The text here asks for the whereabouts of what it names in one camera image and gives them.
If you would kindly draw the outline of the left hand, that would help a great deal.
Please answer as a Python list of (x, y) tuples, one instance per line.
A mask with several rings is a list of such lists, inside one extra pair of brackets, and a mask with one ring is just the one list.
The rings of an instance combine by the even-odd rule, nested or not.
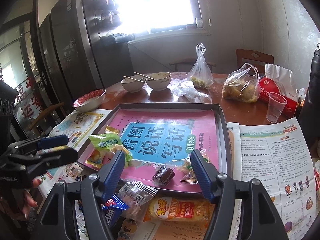
[[(42, 184), (41, 180), (35, 178), (35, 179), (33, 179), (32, 188), (37, 188), (41, 184)], [(23, 208), (22, 208), (22, 213), (23, 213), (25, 219), (27, 219), (29, 217), (29, 213), (31, 211), (31, 208), (32, 207), (37, 208), (38, 204), (33, 199), (33, 197), (31, 196), (31, 194), (29, 193), (28, 190), (23, 191), (23, 200), (24, 200), (24, 204), (23, 204)]]

